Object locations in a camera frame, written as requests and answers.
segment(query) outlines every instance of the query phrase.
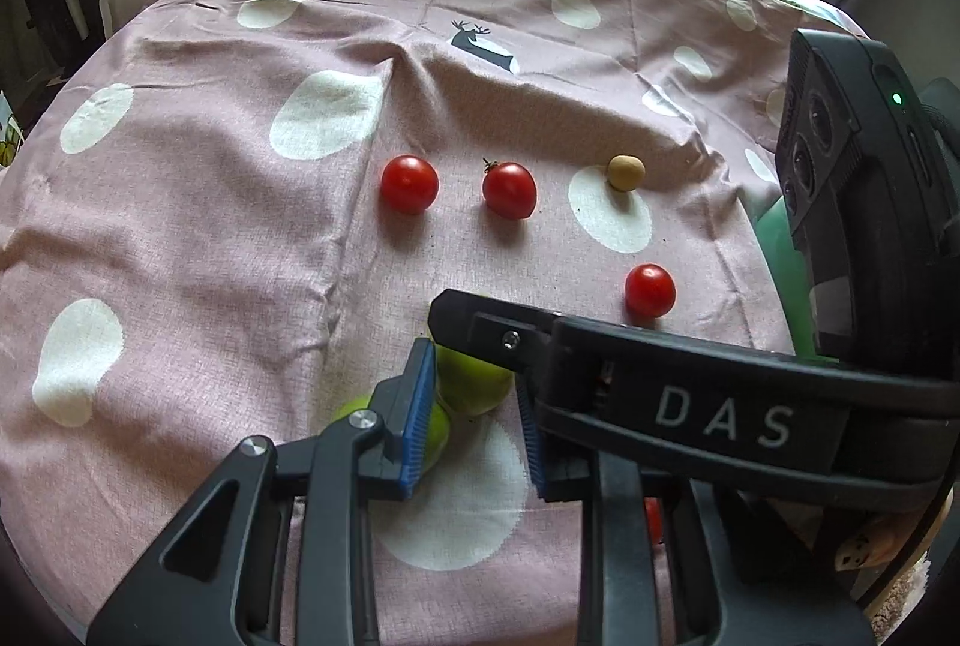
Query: polka dot tablecloth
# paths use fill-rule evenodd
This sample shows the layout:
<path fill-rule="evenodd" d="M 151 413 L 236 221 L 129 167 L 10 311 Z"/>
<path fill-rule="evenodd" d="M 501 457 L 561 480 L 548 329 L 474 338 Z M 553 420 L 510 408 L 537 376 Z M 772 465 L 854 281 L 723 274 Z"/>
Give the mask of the polka dot tablecloth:
<path fill-rule="evenodd" d="M 23 561 L 88 621 L 240 438 L 318 432 L 395 374 L 455 287 L 789 349 L 750 216 L 787 46 L 773 0 L 157 0 L 56 98 L 0 178 L 0 492 Z M 422 217 L 379 201 L 427 157 Z M 647 166 L 627 194 L 603 166 Z M 482 205 L 524 164 L 528 221 Z M 570 643 L 579 513 L 526 478 L 517 411 L 457 421 L 415 498 L 377 507 L 386 644 Z"/>

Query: green fruit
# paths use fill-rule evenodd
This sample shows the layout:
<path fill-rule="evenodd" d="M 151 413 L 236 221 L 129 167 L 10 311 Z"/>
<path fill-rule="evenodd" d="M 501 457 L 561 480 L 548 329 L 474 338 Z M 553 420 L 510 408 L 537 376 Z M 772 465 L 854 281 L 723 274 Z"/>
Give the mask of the green fruit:
<path fill-rule="evenodd" d="M 362 411 L 366 406 L 370 405 L 370 398 L 372 396 L 373 395 L 357 397 L 357 399 L 352 399 L 339 406 L 339 408 L 334 411 L 330 423 L 333 424 L 334 421 L 345 419 L 354 411 Z M 427 424 L 426 428 L 424 473 L 433 467 L 434 464 L 437 464 L 437 459 L 440 459 L 440 454 L 443 454 L 448 440 L 450 440 L 450 417 L 446 414 L 443 407 L 434 402 L 433 408 L 430 410 L 430 423 Z"/>
<path fill-rule="evenodd" d="M 437 392 L 454 413 L 480 416 L 510 393 L 514 373 L 459 351 L 437 345 Z"/>

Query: deer print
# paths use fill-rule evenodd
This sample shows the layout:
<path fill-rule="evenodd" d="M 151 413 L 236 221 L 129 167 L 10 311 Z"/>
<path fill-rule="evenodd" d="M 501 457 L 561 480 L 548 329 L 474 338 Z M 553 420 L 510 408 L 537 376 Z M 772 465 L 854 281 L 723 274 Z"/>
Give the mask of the deer print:
<path fill-rule="evenodd" d="M 496 50 L 483 48 L 476 43 L 477 36 L 489 34 L 490 30 L 484 29 L 483 26 L 478 26 L 477 24 L 473 24 L 473 28 L 468 29 L 468 25 L 469 24 L 463 21 L 453 22 L 454 28 L 457 29 L 457 34 L 454 34 L 453 39 L 450 40 L 450 44 L 453 45 L 454 48 L 466 50 L 467 53 L 472 53 L 477 56 L 477 58 L 482 58 L 484 61 L 489 61 L 491 64 L 496 64 L 498 67 L 502 67 L 506 69 L 507 72 L 510 72 L 510 63 L 514 60 L 512 55 L 498 53 Z"/>

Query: screw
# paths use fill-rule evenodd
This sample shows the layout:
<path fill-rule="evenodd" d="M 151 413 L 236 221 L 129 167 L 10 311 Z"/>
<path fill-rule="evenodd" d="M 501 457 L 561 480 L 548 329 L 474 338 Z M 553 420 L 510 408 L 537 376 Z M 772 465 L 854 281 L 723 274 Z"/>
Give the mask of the screw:
<path fill-rule="evenodd" d="M 268 448 L 270 448 L 270 440 L 264 438 L 263 435 L 250 435 L 240 441 L 240 453 L 245 457 L 258 457 L 261 454 L 266 454 Z"/>
<path fill-rule="evenodd" d="M 350 414 L 348 421 L 354 429 L 370 429 L 376 425 L 376 413 L 364 408 Z"/>

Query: red cherry tomato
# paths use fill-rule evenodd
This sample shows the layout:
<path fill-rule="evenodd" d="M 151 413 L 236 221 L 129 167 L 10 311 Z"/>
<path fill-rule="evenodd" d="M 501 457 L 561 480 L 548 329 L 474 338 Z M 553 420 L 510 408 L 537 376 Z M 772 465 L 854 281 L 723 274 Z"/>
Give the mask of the red cherry tomato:
<path fill-rule="evenodd" d="M 437 198 L 440 178 L 430 163 L 419 156 L 397 156 L 383 168 L 380 193 L 387 205 L 416 216 Z"/>
<path fill-rule="evenodd" d="M 627 307 L 638 316 L 658 319 L 677 301 L 677 287 L 669 272 L 656 264 L 641 264 L 627 275 Z"/>
<path fill-rule="evenodd" d="M 659 512 L 659 502 L 654 497 L 643 498 L 643 510 L 647 512 L 647 527 L 650 530 L 650 542 L 659 543 L 664 539 L 664 517 Z"/>
<path fill-rule="evenodd" d="M 534 176 L 515 161 L 488 162 L 483 198 L 498 216 L 513 221 L 528 219 L 536 207 Z"/>

